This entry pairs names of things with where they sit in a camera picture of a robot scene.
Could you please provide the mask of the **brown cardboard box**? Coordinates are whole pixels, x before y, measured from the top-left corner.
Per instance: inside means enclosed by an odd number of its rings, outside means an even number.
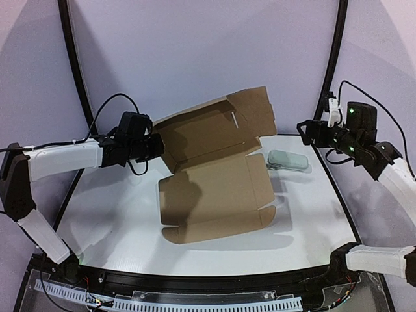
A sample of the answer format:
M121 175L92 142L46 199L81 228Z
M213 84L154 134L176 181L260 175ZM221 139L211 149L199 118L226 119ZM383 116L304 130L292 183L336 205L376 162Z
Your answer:
M260 153L276 135L265 86L196 105L155 124L170 175L159 181L162 235L174 244L230 237L268 227L274 191Z

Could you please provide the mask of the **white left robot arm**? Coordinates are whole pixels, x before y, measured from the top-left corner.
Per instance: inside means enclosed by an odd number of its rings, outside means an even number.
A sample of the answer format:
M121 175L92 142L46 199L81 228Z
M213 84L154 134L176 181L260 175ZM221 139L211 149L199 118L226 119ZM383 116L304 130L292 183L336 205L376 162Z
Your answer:
M83 277L79 260L37 209L31 183L86 168L148 163L164 153L164 144L161 135L153 131L148 115L125 112L119 125L106 135L43 146L23 147L14 143L2 152L4 213L44 252L65 280L76 283Z

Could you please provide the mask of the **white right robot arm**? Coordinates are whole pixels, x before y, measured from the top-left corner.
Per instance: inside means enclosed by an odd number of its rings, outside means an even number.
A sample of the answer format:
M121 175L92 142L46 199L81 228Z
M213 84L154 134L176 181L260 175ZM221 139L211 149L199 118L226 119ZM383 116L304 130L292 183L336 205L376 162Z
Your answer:
M415 179L402 154L390 142L378 142L376 107L360 102L347 105L346 122L335 108L327 121L306 120L296 128L306 146L326 148L349 156L381 183L415 220ZM398 276L415 285L415 246L373 247L349 242L330 254L322 280L335 283L355 272L375 272Z

